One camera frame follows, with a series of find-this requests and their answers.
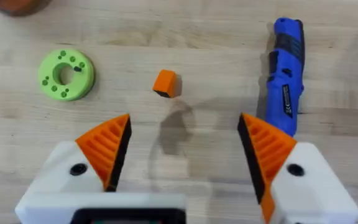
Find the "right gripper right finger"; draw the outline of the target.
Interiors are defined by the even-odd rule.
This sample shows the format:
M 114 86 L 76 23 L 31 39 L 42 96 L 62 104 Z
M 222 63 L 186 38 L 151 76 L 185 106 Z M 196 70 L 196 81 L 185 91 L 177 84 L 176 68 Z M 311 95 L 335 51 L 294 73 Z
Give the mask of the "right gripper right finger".
M 314 144 L 245 113 L 237 130 L 265 223 L 358 221 L 356 202 Z

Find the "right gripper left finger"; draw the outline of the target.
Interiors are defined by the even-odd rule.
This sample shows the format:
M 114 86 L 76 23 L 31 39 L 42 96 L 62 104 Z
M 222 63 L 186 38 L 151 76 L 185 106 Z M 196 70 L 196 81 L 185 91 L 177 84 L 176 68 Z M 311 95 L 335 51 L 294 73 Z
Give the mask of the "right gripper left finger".
M 85 198 L 115 191 L 131 134 L 130 116 L 124 114 L 58 143 L 26 196 Z

